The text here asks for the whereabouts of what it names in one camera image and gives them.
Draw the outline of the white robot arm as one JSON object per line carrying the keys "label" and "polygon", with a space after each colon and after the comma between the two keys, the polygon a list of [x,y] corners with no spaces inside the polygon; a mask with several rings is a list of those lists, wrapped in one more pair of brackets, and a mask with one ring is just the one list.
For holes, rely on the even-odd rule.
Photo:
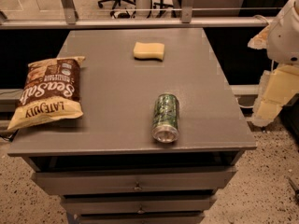
{"label": "white robot arm", "polygon": [[251,122],[264,127],[299,92],[299,0],[289,0],[248,47],[266,49],[268,58],[278,63],[277,68],[263,72],[253,106]]}

